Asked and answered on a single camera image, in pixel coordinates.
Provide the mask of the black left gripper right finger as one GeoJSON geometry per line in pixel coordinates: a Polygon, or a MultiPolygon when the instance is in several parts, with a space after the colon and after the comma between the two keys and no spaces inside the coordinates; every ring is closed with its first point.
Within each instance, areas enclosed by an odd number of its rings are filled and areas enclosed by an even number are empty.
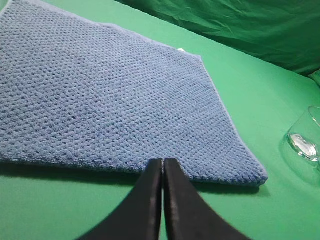
{"type": "Polygon", "coordinates": [[[177,159],[164,160],[164,215],[169,240],[248,240],[198,194],[177,159]]]}

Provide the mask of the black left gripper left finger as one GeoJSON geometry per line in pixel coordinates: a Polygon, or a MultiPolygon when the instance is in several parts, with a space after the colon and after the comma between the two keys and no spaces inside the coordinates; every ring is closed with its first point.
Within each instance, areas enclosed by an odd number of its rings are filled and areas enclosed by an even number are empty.
{"type": "Polygon", "coordinates": [[[118,207],[80,240],[158,240],[162,215],[162,160],[151,159],[118,207]]]}

